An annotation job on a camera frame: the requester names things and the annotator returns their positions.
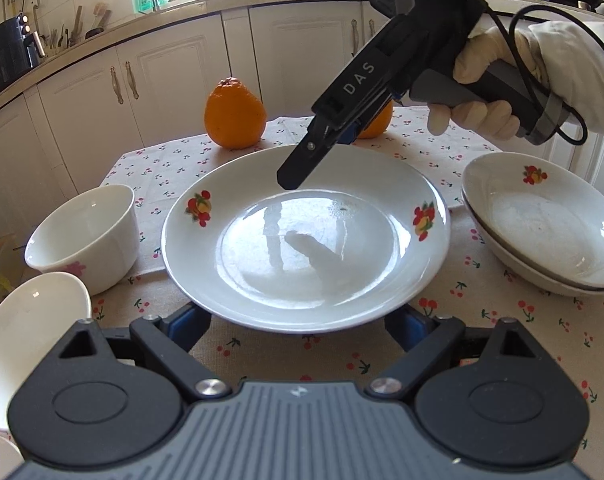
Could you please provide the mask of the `white plate with fruit print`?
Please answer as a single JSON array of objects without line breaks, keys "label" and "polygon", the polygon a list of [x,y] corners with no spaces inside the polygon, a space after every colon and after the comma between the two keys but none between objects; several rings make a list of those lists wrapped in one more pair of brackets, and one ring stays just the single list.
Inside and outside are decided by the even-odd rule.
[{"label": "white plate with fruit print", "polygon": [[407,162],[334,148],[296,190],[276,172],[286,145],[226,162],[167,214],[165,268],[195,304],[288,334],[345,330],[416,298],[451,242],[441,194]]}]

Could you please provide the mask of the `plain white bowl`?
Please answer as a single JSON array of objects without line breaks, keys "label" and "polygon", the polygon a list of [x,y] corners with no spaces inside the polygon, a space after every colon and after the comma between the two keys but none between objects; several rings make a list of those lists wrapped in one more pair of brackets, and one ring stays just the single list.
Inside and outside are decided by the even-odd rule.
[{"label": "plain white bowl", "polygon": [[87,288],[64,272],[40,274],[0,304],[0,432],[10,400],[41,359],[81,318],[92,314]]}]

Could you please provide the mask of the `white bowl pink flowers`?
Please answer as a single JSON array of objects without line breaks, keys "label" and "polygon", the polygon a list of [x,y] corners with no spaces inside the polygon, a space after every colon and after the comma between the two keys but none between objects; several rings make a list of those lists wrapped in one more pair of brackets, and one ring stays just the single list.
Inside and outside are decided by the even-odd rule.
[{"label": "white bowl pink flowers", "polygon": [[35,229],[25,247],[25,263],[42,273],[73,274],[90,295],[101,294],[123,280],[137,260],[134,203],[134,191],[123,184],[75,196]]}]

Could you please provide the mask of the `white plate with crumbs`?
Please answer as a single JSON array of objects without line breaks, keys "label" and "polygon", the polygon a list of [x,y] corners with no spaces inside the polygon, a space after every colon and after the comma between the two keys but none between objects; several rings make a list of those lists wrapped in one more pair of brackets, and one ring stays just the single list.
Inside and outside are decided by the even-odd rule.
[{"label": "white plate with crumbs", "polygon": [[462,174],[464,202],[487,231],[533,268],[604,290],[604,196],[553,162],[489,153]]}]

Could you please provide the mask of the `orange with green leaf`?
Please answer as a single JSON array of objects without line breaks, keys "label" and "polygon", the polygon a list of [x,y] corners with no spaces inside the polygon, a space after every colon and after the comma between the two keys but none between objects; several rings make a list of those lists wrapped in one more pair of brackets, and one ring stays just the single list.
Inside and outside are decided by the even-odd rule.
[{"label": "orange with green leaf", "polygon": [[384,106],[383,110],[375,116],[367,128],[364,128],[358,136],[359,140],[375,139],[387,130],[393,118],[393,102],[390,101]]}]

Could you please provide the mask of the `orange without leaf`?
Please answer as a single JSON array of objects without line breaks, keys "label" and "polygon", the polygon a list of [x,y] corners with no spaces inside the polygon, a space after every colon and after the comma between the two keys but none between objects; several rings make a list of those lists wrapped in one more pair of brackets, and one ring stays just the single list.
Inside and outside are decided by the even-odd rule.
[{"label": "orange without leaf", "polygon": [[205,130],[221,148],[251,148],[262,139],[266,123],[262,101],[237,78],[221,80],[206,100]]}]

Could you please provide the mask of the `black air fryer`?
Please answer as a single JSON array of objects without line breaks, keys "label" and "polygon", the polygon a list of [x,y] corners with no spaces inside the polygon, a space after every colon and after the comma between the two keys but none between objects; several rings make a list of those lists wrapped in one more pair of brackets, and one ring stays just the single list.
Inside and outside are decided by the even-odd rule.
[{"label": "black air fryer", "polygon": [[46,54],[40,35],[20,13],[0,23],[0,92],[33,68]]}]

